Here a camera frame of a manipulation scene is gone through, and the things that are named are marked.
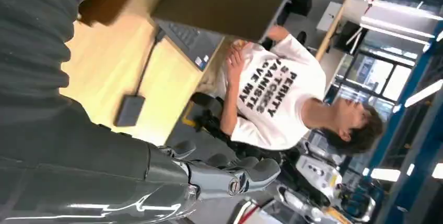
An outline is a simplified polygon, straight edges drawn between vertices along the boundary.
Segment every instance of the fluorescent light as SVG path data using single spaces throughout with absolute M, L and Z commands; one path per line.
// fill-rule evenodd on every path
M 443 39 L 443 31 L 441 31 L 440 34 L 437 36 L 437 42 L 439 42 L 441 39 Z
M 369 169 L 368 168 L 364 168 L 362 175 L 363 176 L 367 176 L 368 174 L 369 174 Z
M 396 182 L 400 176 L 400 171 L 396 169 L 374 168 L 371 177 L 377 180 Z
M 362 33 L 359 33 L 357 35 L 357 39 L 355 39 L 354 45 L 352 46 L 351 50 L 349 51 L 349 53 L 352 55 L 354 54 L 355 49 L 357 48 L 357 44 L 360 41 L 360 38 L 362 37 Z
M 350 38 L 347 40 L 346 45 L 349 45 L 349 44 L 355 39 L 355 37 L 357 37 L 357 35 L 359 35 L 359 34 L 362 32 L 362 30 L 363 30 L 362 27 L 358 28 L 357 32 L 355 32 L 355 34 L 352 35 L 352 37 L 350 37 Z
M 410 107 L 414 105 L 415 103 L 423 100 L 424 98 L 436 93 L 438 90 L 441 89 L 443 86 L 443 79 L 436 81 L 434 84 L 428 86 L 427 88 L 421 90 L 420 92 L 412 95 L 406 100 L 406 103 L 404 104 L 405 107 Z
M 424 3 L 425 3 L 424 1 L 420 2 L 420 4 L 417 6 L 417 9 L 420 9 Z
M 443 163 L 439 163 L 435 166 L 432 177 L 436 179 L 443 179 Z
M 369 3 L 374 6 L 383 7 L 383 8 L 386 8 L 386 9 L 389 9 L 392 11 L 397 11 L 397 12 L 404 13 L 404 14 L 409 14 L 409 15 L 424 17 L 424 18 L 429 18 L 429 19 L 435 19 L 435 20 L 443 20 L 443 18 L 440 16 L 436 16 L 428 11 L 425 11 L 422 9 L 417 9 L 415 7 L 402 6 L 402 5 L 398 5 L 398 4 L 390 3 L 390 2 L 386 2 L 386 1 L 381 1 L 381 0 L 374 0 L 374 1 L 370 1 Z
M 424 36 L 424 37 L 428 37 L 428 38 L 435 38 L 435 36 L 430 34 L 430 33 L 420 32 L 420 31 L 417 31 L 417 30 L 414 30 L 414 29 L 411 29 L 411 28 L 406 28 L 406 27 L 398 26 L 398 25 L 395 25 L 395 24 L 392 24 L 392 23 L 384 22 L 384 21 L 381 21 L 381 20 L 378 20 L 378 19 L 372 19 L 372 18 L 369 18 L 369 17 L 366 17 L 366 16 L 362 17 L 362 21 L 369 22 L 369 23 L 374 23 L 374 24 L 377 24 L 379 26 L 384 26 L 384 27 L 387 27 L 387 28 L 397 29 L 397 30 L 400 30 L 400 31 L 403 31 L 403 32 L 408 32 L 408 33 L 412 33 L 412 34 L 416 34 L 416 35 L 420 35 L 420 36 Z
M 364 28 L 367 28 L 369 30 L 373 30 L 373 31 L 376 31 L 376 32 L 381 32 L 381 33 L 384 33 L 384 34 L 388 34 L 390 36 L 394 36 L 394 37 L 401 38 L 401 39 L 404 39 L 404 40 L 413 41 L 413 42 L 416 42 L 416 43 L 419 43 L 419 44 L 423 44 L 423 45 L 429 44 L 427 41 L 424 41 L 424 40 L 419 40 L 419 39 L 412 38 L 412 37 L 409 37 L 409 36 L 406 36 L 406 35 L 402 35 L 402 34 L 399 34 L 399 33 L 396 33 L 396 32 L 391 32 L 391 31 L 384 30 L 384 29 L 381 29 L 381 28 L 378 28 L 378 27 L 373 27 L 373 26 L 370 26 L 370 25 L 367 25 L 367 24 L 360 24 L 360 26 L 364 27 Z
M 414 164 L 409 165 L 409 168 L 407 169 L 407 172 L 406 172 L 407 176 L 412 174 L 412 171 L 414 171 L 414 167 L 415 167 Z

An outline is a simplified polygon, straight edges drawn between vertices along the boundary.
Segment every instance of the curly dark hair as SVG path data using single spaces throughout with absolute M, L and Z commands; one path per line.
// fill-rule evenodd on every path
M 321 129 L 328 143 L 335 147 L 340 153 L 345 155 L 362 154 L 371 149 L 374 142 L 383 134 L 384 125 L 380 114 L 374 107 L 365 105 L 371 116 L 362 128 L 351 130 L 351 140 L 346 142 L 340 136 L 328 129 Z

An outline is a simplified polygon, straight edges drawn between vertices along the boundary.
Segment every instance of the cable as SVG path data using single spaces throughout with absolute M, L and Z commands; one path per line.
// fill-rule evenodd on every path
M 261 204 L 261 205 L 255 205 L 249 212 L 247 212 L 245 215 L 243 215 L 241 217 L 241 219 L 238 221 L 238 224 L 245 224 L 246 221 L 251 218 L 251 216 L 255 213 L 255 211 L 257 211 L 257 209 L 259 208 L 264 208 L 265 206 L 269 205 L 270 203 L 272 203 L 274 201 L 274 198 L 266 201 L 265 203 Z
M 151 49 L 149 50 L 148 57 L 146 58 L 145 64 L 143 65 L 142 73 L 140 74 L 140 78 L 137 83 L 137 88 L 135 89 L 135 93 L 134 93 L 135 96 L 138 95 L 138 92 L 140 91 L 140 87 L 142 86 L 143 78 L 145 77 L 145 73 L 148 68 L 148 63 L 149 63 L 149 60 L 151 59 L 151 55 L 152 55 L 156 45 L 158 43 L 160 43 L 160 41 L 163 39 L 163 37 L 165 37 L 165 34 L 166 34 L 165 31 L 163 31 L 161 28 L 157 29 L 157 33 L 155 34 L 153 45 L 151 46 Z

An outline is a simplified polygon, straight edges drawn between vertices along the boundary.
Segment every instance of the black power adapter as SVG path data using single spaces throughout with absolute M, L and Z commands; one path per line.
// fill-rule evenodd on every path
M 114 126 L 135 126 L 137 124 L 138 117 L 142 112 L 143 104 L 145 102 L 145 97 L 140 96 L 138 92 L 140 91 L 140 87 L 142 85 L 146 69 L 148 68 L 149 59 L 151 58 L 154 48 L 163 39 L 164 36 L 165 36 L 165 31 L 158 28 L 157 33 L 154 37 L 153 45 L 149 50 L 148 57 L 143 66 L 142 73 L 140 74 L 140 78 L 138 80 L 135 93 L 133 95 L 123 96 L 117 117 L 114 120 Z

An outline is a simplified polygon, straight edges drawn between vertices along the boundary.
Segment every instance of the wall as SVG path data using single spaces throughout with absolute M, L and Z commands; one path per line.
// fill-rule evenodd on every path
M 335 74 L 342 62 L 345 54 L 340 50 L 332 48 L 329 53 L 325 53 L 323 59 L 320 61 L 321 68 L 326 74 L 326 88 L 327 91 L 334 81 Z
M 290 14 L 285 23 L 286 29 L 295 36 L 299 32 L 305 31 L 308 35 L 306 46 L 318 49 L 326 32 L 317 31 L 317 24 L 320 22 L 330 2 L 342 3 L 342 0 L 312 0 L 312 8 L 308 16 Z

